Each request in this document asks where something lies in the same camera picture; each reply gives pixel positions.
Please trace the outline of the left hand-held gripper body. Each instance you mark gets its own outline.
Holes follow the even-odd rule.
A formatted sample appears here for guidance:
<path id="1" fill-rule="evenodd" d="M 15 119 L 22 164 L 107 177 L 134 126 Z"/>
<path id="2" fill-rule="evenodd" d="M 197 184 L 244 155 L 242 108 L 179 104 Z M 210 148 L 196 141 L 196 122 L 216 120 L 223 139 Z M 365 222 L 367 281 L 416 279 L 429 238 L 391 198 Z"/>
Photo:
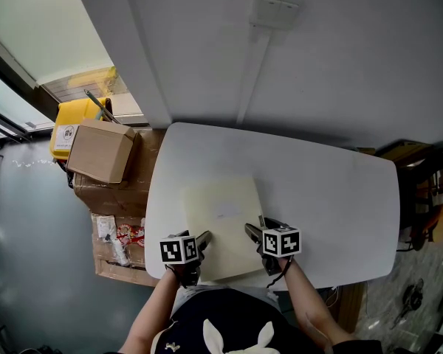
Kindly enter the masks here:
<path id="1" fill-rule="evenodd" d="M 162 264 L 183 288 L 199 282 L 202 255 L 194 236 L 171 236 L 159 242 Z"/>

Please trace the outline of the cream envelope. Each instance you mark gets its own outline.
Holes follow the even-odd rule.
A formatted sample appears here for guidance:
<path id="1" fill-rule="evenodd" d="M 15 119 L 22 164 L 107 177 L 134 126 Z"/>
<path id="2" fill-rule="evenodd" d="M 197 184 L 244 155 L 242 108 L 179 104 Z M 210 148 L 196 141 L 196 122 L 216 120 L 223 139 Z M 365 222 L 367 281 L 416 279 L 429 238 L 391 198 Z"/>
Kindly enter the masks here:
<path id="1" fill-rule="evenodd" d="M 182 191 L 182 203 L 189 233 L 196 237 L 206 231 L 212 234 L 203 251 L 202 282 L 237 277 L 263 268 L 258 244 L 244 230 L 247 223 L 264 228 L 253 178 L 226 178 L 188 187 Z"/>

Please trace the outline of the person's left forearm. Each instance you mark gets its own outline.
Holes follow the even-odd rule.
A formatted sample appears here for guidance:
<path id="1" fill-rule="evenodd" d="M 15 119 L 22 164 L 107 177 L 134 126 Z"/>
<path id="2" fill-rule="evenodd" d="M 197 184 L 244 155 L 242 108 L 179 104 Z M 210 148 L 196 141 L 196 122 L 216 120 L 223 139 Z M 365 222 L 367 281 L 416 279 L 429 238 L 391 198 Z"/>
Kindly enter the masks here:
<path id="1" fill-rule="evenodd" d="M 119 353 L 150 354 L 154 338 L 168 326 L 178 289 L 179 280 L 167 269 L 138 313 Z"/>

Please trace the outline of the person's right forearm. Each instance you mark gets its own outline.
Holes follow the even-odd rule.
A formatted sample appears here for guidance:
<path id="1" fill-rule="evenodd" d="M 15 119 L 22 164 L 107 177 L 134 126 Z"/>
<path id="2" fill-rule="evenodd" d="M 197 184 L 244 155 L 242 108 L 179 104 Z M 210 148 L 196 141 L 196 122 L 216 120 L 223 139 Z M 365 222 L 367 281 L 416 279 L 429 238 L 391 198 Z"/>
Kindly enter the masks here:
<path id="1" fill-rule="evenodd" d="M 294 260 L 285 258 L 279 258 L 278 263 L 285 271 L 285 283 L 300 329 L 322 350 L 355 340 L 353 335 L 336 323 L 300 266 Z"/>

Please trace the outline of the person's grey shorts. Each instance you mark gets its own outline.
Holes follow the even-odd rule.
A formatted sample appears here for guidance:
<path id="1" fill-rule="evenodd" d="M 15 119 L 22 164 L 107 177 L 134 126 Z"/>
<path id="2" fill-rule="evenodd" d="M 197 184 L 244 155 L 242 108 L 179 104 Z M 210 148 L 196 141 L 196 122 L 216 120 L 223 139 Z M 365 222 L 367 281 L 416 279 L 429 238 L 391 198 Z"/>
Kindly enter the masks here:
<path id="1" fill-rule="evenodd" d="M 235 291 L 242 292 L 243 294 L 252 296 L 259 299 L 268 305 L 271 305 L 276 310 L 281 312 L 281 307 L 279 305 L 278 296 L 268 288 L 258 288 L 250 286 L 229 286 L 229 285 L 195 285 L 189 286 L 188 288 L 180 288 L 176 293 L 176 298 L 174 300 L 174 306 L 171 311 L 171 316 L 173 316 L 188 300 L 195 297 L 195 295 L 207 291 L 219 291 L 231 289 Z"/>

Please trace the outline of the taped cardboard box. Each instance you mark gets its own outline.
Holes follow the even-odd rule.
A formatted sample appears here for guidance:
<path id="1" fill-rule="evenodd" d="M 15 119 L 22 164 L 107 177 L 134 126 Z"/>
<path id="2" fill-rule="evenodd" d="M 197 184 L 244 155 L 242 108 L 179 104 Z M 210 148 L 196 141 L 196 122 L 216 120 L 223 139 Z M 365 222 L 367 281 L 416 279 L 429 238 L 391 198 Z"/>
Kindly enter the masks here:
<path id="1" fill-rule="evenodd" d="M 115 217 L 117 226 L 123 223 L 136 225 L 141 219 L 138 217 Z M 125 246 L 125 249 L 129 265 L 121 266 L 112 257 L 111 245 L 100 243 L 97 239 L 97 229 L 95 223 L 92 222 L 92 250 L 95 273 L 113 280 L 154 287 L 158 280 L 146 271 L 145 248 L 137 244 L 130 244 Z"/>

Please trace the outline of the clear plastic bag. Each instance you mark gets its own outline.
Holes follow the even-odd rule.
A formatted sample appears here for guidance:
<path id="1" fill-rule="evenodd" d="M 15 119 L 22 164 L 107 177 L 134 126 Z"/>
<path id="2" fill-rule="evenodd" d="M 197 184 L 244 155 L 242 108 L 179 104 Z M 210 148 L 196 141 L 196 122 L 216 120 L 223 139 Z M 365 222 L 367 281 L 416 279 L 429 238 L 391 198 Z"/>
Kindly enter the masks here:
<path id="1" fill-rule="evenodd" d="M 91 214 L 92 222 L 97 229 L 97 239 L 100 243 L 110 244 L 112 257 L 120 266 L 128 266 L 129 259 L 126 254 L 125 246 L 117 237 L 117 225 L 113 215 Z"/>

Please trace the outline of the person's dark shirt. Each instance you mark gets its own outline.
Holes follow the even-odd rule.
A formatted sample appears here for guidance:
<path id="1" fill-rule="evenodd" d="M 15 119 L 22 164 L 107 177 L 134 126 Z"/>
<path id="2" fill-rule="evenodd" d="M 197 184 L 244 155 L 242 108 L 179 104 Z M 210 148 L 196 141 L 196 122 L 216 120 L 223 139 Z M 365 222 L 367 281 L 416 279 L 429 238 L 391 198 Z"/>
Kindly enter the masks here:
<path id="1" fill-rule="evenodd" d="M 325 354 L 269 303 L 231 288 L 184 302 L 151 354 Z"/>

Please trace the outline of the large brown cardboard box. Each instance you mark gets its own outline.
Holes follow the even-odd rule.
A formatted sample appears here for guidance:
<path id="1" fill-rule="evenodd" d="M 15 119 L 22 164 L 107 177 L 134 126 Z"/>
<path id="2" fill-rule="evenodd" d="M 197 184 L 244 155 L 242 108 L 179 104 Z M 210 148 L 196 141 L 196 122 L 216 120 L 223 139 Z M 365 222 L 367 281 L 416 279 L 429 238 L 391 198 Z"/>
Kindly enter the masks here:
<path id="1" fill-rule="evenodd" d="M 145 217 L 154 167 L 165 130 L 138 131 L 134 154 L 128 161 L 126 175 L 119 184 L 105 184 L 75 174 L 73 190 L 89 210 L 99 215 Z"/>

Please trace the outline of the brown wooden bench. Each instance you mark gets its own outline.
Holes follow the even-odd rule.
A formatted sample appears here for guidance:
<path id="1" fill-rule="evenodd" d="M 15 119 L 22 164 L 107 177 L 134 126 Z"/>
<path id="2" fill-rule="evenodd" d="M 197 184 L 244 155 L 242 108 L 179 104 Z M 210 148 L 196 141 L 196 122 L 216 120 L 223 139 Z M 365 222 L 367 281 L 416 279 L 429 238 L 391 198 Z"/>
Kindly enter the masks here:
<path id="1" fill-rule="evenodd" d="M 337 301 L 329 308 L 335 321 L 347 333 L 353 333 L 357 326 L 364 290 L 364 282 L 340 286 Z"/>

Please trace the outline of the small brown cardboard box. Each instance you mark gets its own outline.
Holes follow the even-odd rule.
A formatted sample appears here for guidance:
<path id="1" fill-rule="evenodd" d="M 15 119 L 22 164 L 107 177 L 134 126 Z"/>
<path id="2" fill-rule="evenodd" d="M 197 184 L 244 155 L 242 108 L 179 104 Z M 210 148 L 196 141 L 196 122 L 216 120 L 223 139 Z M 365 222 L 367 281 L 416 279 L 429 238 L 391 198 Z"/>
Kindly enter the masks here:
<path id="1" fill-rule="evenodd" d="M 133 128 L 85 119 L 77 129 L 66 169 L 105 184 L 119 184 L 139 143 L 140 135 Z"/>

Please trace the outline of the black trash bag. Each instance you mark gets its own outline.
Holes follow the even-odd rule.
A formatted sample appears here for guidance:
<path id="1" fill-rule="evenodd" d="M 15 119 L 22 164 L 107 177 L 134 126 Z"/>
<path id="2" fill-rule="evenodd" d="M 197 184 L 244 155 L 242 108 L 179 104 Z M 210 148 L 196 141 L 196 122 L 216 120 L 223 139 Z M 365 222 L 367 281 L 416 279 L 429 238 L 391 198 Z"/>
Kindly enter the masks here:
<path id="1" fill-rule="evenodd" d="M 70 189 L 74 187 L 73 180 L 74 180 L 74 173 L 71 170 L 68 170 L 66 167 L 66 160 L 60 160 L 58 159 L 56 161 L 56 164 L 62 169 L 62 171 L 66 174 L 66 180 L 67 185 Z"/>

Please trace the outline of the brown wooden board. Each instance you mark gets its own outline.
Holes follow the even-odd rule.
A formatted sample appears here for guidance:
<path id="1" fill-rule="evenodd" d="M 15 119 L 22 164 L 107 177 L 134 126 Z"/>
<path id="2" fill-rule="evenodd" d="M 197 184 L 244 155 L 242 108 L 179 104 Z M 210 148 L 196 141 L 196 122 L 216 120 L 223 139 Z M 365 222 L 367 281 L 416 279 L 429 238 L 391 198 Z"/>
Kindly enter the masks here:
<path id="1" fill-rule="evenodd" d="M 434 149 L 433 145 L 399 140 L 378 150 L 375 156 L 392 161 L 397 168 L 407 167 L 423 160 Z"/>

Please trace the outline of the orange cloth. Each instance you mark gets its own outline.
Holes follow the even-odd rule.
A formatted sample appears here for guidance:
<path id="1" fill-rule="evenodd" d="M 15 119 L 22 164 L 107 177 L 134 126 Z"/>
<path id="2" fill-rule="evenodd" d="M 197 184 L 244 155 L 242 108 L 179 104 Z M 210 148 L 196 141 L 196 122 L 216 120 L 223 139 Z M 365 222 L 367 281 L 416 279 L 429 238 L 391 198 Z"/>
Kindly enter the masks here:
<path id="1" fill-rule="evenodd" d="M 412 225 L 411 247 L 420 251 L 426 242 L 443 241 L 443 204 L 434 206 L 426 214 L 421 214 Z"/>

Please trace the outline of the yellow bin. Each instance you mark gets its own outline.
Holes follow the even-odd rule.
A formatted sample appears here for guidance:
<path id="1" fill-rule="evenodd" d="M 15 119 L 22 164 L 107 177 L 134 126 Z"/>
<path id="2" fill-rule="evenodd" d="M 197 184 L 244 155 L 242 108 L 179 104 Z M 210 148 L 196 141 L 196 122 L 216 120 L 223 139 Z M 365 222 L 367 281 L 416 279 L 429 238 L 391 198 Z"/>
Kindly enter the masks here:
<path id="1" fill-rule="evenodd" d="M 58 115 L 49 145 L 54 160 L 67 161 L 78 126 L 85 119 L 105 120 L 102 110 L 89 98 L 58 105 Z"/>

